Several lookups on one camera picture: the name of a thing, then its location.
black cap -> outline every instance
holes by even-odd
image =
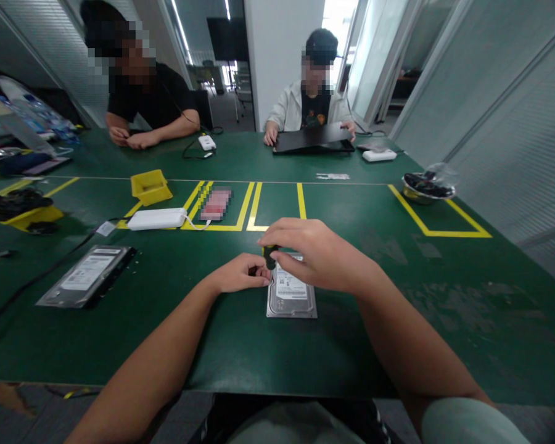
[[[331,65],[337,57],[337,45],[339,41],[331,31],[324,28],[314,30],[306,41],[305,56],[314,65]]]
[[[114,6],[103,0],[84,0],[80,5],[84,42],[96,57],[121,57],[123,40],[135,39],[130,23]]]

hand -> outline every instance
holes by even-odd
[[[127,141],[132,149],[146,149],[158,145],[160,136],[155,131],[149,131],[148,133],[134,134]]]
[[[263,142],[267,146],[273,146],[273,144],[278,140],[278,124],[274,121],[269,121],[265,125],[265,137]]]
[[[263,257],[242,253],[210,273],[204,280],[219,294],[234,293],[248,288],[268,286],[271,272],[265,266]]]
[[[271,257],[301,281],[328,290],[363,293],[378,274],[378,264],[332,232],[320,220],[282,218],[270,226],[259,245],[280,245],[303,255],[303,262],[288,253]]]
[[[356,124],[354,123],[354,121],[353,120],[345,121],[341,124],[341,127],[346,128],[347,131],[350,132],[350,134],[352,135],[350,142],[353,142],[356,139]]]
[[[115,145],[128,146],[127,138],[129,136],[130,134],[123,128],[119,128],[118,126],[112,126],[109,128],[109,137],[111,137],[111,140]]]

black t-shirt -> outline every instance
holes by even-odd
[[[331,95],[323,89],[314,99],[302,91],[302,124],[300,129],[327,124]]]
[[[127,84],[122,77],[114,82],[107,111],[130,122],[140,113],[153,130],[177,120],[181,116],[178,107],[183,111],[196,109],[183,77],[165,64],[156,63],[155,84],[149,92],[144,92],[142,85]]]

white charger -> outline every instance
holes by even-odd
[[[199,144],[202,146],[204,151],[216,149],[216,144],[210,136],[201,136],[197,140],[199,140]]]
[[[364,151],[362,157],[369,162],[381,162],[383,160],[394,160],[397,158],[397,153],[393,150],[384,150],[382,152],[376,151]]]
[[[164,210],[142,210],[136,212],[128,222],[128,228],[132,231],[145,229],[179,228],[183,226],[185,219],[197,231],[205,230],[210,226],[208,220],[205,227],[198,228],[193,225],[185,208],[166,208]]]

